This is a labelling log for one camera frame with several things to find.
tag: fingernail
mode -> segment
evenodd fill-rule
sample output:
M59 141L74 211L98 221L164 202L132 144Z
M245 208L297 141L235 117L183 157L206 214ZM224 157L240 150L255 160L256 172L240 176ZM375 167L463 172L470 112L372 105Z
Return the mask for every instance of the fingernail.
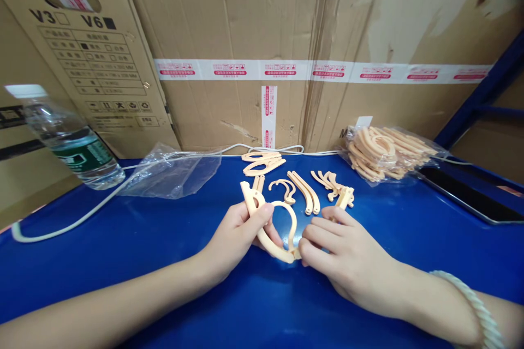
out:
M267 214L272 213L274 209L275 207L270 203L266 203L265 205L262 206L262 211Z

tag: water bottle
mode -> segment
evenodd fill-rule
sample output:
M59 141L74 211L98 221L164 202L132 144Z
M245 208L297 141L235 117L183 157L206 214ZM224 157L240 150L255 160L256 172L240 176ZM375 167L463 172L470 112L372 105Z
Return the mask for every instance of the water bottle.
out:
M88 187L112 188L126 175L85 120L53 102L40 85L5 87L23 103L33 133Z

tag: clear plastic bag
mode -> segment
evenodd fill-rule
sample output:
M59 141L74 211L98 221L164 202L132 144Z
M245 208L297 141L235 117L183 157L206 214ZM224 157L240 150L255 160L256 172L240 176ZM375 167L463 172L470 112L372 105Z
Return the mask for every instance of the clear plastic bag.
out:
M221 161L221 153L181 152L157 143L118 195L179 199L195 194Z
M410 175L419 168L438 166L433 157L449 154L433 141L400 127L348 127L346 148L341 157L371 186L411 182L415 177Z

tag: white bangle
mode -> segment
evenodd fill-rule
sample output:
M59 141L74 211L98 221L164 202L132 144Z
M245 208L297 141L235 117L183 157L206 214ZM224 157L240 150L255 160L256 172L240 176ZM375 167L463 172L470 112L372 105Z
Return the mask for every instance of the white bangle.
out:
M460 279L446 273L444 271L435 270L430 272L437 277L443 278L451 282L455 287L462 292L465 298L469 301L477 317L479 318L480 325L482 326L482 334L484 336L484 341L482 348L487 349L504 349L505 346L502 343L502 335L498 331L497 322L491 316L491 313L484 307L484 303L479 299L479 297L473 292L469 286L467 286Z

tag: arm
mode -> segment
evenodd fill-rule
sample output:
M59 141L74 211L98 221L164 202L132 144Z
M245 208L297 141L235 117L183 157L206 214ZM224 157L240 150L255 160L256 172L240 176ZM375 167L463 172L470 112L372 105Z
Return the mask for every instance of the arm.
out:
M153 273L50 305L0 326L0 347L113 347L223 281L271 221L264 205L248 220L232 206L209 244L195 256ZM282 243L272 223L265 226Z
M299 243L302 263L327 275L345 299L376 314L405 320L459 345L477 346L482 329L462 293L450 282L393 259L338 207L322 210ZM326 248L329 254L320 248ZM508 348L524 343L524 307L477 293L498 323Z

